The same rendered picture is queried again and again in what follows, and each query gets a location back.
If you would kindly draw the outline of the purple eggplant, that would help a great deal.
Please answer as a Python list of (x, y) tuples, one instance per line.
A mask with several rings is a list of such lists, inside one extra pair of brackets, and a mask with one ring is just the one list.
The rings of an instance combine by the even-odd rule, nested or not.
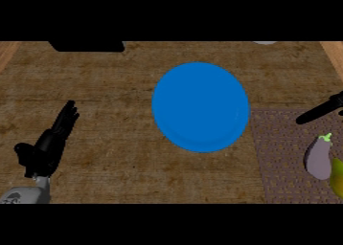
[(329, 149), (332, 146), (331, 134), (321, 135), (309, 145), (304, 154), (304, 167), (310, 175), (325, 180), (331, 174)]

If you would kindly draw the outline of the yellow-green mango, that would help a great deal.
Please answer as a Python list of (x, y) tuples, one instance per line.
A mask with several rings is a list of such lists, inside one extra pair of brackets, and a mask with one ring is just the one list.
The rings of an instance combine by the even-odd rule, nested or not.
[(329, 186), (335, 195), (343, 199), (343, 161), (338, 158), (331, 161)]

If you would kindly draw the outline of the grey woven placemat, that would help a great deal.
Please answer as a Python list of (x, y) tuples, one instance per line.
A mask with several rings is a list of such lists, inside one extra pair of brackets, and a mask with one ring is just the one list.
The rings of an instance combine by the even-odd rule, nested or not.
[(332, 112), (297, 124), (301, 109), (253, 109), (250, 125), (267, 203), (343, 204), (328, 180), (318, 180), (304, 169), (304, 153), (315, 139), (331, 133), (329, 157), (343, 161), (343, 123)]

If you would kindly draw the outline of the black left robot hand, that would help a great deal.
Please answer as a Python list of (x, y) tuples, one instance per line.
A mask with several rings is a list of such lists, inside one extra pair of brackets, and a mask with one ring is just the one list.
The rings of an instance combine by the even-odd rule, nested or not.
[(25, 178), (52, 176), (79, 117), (76, 102), (68, 100), (52, 127), (43, 132), (36, 144), (18, 143), (15, 145), (18, 164), (25, 168)]

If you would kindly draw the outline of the black appliance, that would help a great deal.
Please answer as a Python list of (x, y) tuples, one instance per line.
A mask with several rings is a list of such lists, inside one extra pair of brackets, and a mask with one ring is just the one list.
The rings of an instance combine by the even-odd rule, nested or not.
[(124, 46), (120, 41), (108, 41), (108, 42), (51, 41), (51, 45), (59, 52), (121, 53), (124, 51)]

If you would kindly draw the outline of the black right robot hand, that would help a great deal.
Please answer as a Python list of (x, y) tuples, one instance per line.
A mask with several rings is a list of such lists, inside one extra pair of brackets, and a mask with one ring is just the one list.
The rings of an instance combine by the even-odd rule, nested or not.
[(304, 112), (297, 118), (297, 124), (306, 124), (310, 121), (316, 120), (319, 117), (326, 115), (329, 112), (343, 108), (343, 91), (332, 95), (326, 102), (318, 105), (313, 109)]

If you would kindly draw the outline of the blue plate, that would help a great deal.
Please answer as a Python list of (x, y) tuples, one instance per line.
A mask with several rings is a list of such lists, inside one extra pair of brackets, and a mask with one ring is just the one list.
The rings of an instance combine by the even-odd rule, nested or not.
[(235, 143), (248, 125), (250, 107), (235, 75), (208, 62), (182, 63), (154, 86), (154, 124), (166, 139), (191, 152), (217, 152)]

